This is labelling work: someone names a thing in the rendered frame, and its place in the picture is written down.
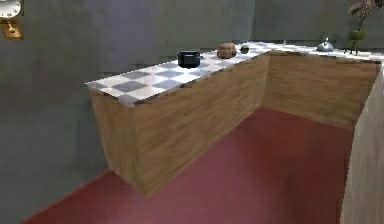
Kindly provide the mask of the pale wooden cabinet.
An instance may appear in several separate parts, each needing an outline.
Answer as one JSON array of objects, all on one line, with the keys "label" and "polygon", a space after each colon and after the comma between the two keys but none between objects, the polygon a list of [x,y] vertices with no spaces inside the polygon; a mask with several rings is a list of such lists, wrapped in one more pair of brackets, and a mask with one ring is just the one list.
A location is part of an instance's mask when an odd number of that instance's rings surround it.
[{"label": "pale wooden cabinet", "polygon": [[355,125],[340,224],[384,224],[384,66]]}]

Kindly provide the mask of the wooden counter with checkered top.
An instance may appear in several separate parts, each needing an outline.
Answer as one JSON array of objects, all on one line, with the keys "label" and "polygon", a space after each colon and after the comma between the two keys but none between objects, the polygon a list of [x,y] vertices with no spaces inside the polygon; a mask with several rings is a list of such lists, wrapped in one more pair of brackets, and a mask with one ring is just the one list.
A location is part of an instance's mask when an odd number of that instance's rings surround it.
[{"label": "wooden counter with checkered top", "polygon": [[384,54],[251,42],[246,54],[203,54],[88,83],[109,167],[149,196],[259,107],[355,127]]}]

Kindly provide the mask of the brown bread loaf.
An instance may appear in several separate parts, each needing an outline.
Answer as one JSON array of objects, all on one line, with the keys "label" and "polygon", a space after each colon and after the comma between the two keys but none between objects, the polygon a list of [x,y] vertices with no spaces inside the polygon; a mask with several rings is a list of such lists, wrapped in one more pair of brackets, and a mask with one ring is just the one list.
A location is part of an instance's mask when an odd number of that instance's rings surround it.
[{"label": "brown bread loaf", "polygon": [[237,54],[234,43],[220,44],[217,50],[217,57],[221,59],[230,59]]}]

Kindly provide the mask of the white wall clock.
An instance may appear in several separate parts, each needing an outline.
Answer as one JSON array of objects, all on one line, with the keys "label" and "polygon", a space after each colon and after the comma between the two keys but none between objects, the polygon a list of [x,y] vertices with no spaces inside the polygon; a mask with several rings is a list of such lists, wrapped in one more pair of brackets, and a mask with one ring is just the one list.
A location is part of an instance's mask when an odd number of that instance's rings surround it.
[{"label": "white wall clock", "polygon": [[0,0],[0,18],[10,19],[22,11],[21,0]]}]

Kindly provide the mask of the house plant in green vase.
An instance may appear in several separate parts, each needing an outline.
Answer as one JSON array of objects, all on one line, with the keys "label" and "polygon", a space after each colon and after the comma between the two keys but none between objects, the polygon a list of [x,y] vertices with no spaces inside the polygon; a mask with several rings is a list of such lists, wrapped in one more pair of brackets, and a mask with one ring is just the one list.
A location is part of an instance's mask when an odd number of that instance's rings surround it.
[{"label": "house plant in green vase", "polygon": [[351,16],[357,17],[357,27],[349,33],[350,46],[344,50],[345,53],[359,53],[359,44],[366,36],[363,29],[365,21],[374,12],[384,7],[384,0],[359,0],[348,9]]}]

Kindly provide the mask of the wooden pendulum box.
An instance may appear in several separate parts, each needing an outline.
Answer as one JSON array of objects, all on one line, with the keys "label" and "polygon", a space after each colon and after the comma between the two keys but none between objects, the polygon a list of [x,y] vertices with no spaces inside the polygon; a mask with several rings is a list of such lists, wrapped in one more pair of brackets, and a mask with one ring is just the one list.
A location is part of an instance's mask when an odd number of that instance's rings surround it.
[{"label": "wooden pendulum box", "polygon": [[0,19],[0,31],[6,40],[22,40],[24,38],[16,19]]}]

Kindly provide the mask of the silver kettle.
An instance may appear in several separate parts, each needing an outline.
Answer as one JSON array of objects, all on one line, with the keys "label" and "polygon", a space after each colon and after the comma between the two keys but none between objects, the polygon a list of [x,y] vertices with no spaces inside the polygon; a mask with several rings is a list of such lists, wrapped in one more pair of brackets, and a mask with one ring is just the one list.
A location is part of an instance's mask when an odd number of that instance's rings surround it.
[{"label": "silver kettle", "polygon": [[329,42],[329,38],[326,37],[316,48],[319,52],[332,52],[333,45]]}]

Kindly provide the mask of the black cooking pot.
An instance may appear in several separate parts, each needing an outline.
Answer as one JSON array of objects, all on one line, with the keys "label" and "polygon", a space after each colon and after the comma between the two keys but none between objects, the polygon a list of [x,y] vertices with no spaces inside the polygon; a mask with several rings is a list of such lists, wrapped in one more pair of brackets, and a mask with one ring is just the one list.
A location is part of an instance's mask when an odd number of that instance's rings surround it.
[{"label": "black cooking pot", "polygon": [[177,54],[178,65],[182,68],[196,68],[203,56],[198,51],[180,51]]}]

